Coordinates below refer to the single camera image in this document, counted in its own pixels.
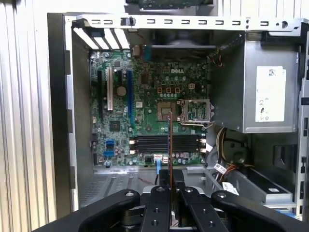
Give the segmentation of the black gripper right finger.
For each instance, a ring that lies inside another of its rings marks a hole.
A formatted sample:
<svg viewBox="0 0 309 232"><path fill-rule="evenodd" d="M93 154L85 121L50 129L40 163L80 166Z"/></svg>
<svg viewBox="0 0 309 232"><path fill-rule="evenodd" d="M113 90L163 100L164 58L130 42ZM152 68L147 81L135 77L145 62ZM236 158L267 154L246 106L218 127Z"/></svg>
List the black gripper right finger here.
<svg viewBox="0 0 309 232"><path fill-rule="evenodd" d="M303 222L226 190L206 197L173 172L173 204L181 227L196 232L301 232Z"/></svg>

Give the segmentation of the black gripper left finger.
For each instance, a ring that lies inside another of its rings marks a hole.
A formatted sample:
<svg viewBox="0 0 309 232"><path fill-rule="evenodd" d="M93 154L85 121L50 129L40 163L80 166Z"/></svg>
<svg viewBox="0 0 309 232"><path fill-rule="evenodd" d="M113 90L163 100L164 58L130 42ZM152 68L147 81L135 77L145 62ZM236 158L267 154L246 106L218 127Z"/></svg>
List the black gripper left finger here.
<svg viewBox="0 0 309 232"><path fill-rule="evenodd" d="M122 189L84 207L80 232L168 232L171 217L170 171L159 171L150 193Z"/></svg>

